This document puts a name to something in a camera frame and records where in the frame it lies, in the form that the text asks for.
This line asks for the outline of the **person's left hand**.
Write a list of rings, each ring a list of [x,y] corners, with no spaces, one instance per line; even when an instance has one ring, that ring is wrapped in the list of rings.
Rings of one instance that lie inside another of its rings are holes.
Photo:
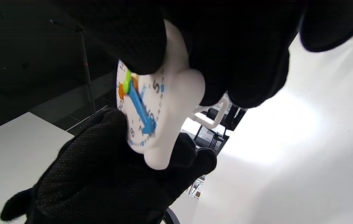
[[[37,183],[7,200],[0,220],[27,224],[159,224],[199,177],[217,166],[216,153],[179,133],[164,170],[147,166],[126,142],[125,115],[106,108],[65,143]]]

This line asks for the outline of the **person's right hand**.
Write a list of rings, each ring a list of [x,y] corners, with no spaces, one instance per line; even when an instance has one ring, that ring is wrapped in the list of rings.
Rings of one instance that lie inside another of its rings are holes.
[[[202,106],[227,92],[253,108],[285,84],[289,47],[300,34],[309,52],[353,37],[353,0],[54,0],[53,4],[138,75],[157,72],[166,57],[165,22],[185,38],[190,67],[206,91]]]

